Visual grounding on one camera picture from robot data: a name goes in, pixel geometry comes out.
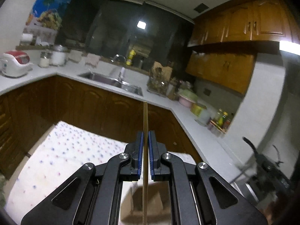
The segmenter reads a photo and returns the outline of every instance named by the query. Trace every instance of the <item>poster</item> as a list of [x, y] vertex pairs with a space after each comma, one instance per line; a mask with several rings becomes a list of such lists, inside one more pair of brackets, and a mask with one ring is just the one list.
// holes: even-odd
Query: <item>poster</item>
[[62, 18], [71, 0], [36, 0], [23, 33], [33, 34], [37, 41], [53, 44]]

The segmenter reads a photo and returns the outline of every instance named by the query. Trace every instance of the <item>open box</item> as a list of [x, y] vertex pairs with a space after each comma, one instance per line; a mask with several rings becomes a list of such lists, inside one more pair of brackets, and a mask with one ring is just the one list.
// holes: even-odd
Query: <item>open box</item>
[[[143, 221], [143, 187], [129, 189], [121, 207], [120, 219], [124, 224], [138, 224]], [[148, 186], [147, 222], [171, 221], [169, 184], [155, 182]]]

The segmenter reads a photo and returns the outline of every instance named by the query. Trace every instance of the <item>pink bowl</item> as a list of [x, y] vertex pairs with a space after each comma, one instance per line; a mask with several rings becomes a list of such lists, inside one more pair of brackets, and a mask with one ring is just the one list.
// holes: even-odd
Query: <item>pink bowl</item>
[[191, 108], [192, 104], [195, 103], [195, 101], [192, 101], [192, 100], [190, 100], [188, 98], [185, 98], [181, 95], [179, 95], [179, 100], [178, 101], [181, 105], [184, 105], [185, 107], [188, 107], [188, 108]]

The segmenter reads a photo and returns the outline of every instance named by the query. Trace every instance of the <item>kitchen counter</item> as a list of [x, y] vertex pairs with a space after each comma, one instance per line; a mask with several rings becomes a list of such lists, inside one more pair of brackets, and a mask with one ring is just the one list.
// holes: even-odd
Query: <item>kitchen counter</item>
[[[148, 76], [131, 70], [126, 70], [125, 72], [124, 81], [142, 88], [143, 96], [139, 96], [114, 86], [77, 76], [78, 74], [88, 72], [89, 68], [71, 61], [68, 61], [65, 67], [52, 66], [49, 68], [40, 68], [37, 65], [33, 65], [32, 68], [32, 71], [30, 71], [27, 75], [17, 79], [0, 76], [0, 95], [26, 84], [54, 75], [59, 75], [120, 95], [134, 98], [139, 101], [147, 101], [149, 104], [172, 111], [179, 124], [184, 129], [185, 133], [190, 138], [196, 150], [202, 157], [203, 161], [207, 162], [226, 181], [231, 181], [240, 173], [240, 170], [234, 165], [233, 160], [218, 143], [217, 137], [208, 131], [207, 128], [202, 127], [194, 120], [195, 116], [190, 112], [190, 109], [182, 106], [178, 101], [171, 101], [168, 98], [163, 98], [147, 91], [146, 83]], [[119, 74], [119, 69], [120, 67], [118, 66], [100, 62], [98, 67], [96, 69], [91, 69], [91, 71], [116, 77]]]

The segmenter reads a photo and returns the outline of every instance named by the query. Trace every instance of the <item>kitchen sink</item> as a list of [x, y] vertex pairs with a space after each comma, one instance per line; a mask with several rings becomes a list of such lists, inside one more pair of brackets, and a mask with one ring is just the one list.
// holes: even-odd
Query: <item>kitchen sink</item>
[[93, 73], [93, 72], [87, 72], [87, 73], [82, 73], [78, 75], [79, 77], [88, 79], [88, 80], [93, 80], [97, 81], [100, 83], [104, 83], [110, 86], [114, 86], [120, 89], [123, 89], [124, 91], [137, 94], [139, 96], [143, 96], [142, 89], [141, 87], [137, 87], [135, 85], [131, 85], [127, 82], [121, 81], [119, 82], [117, 79], [99, 74], [99, 73]]

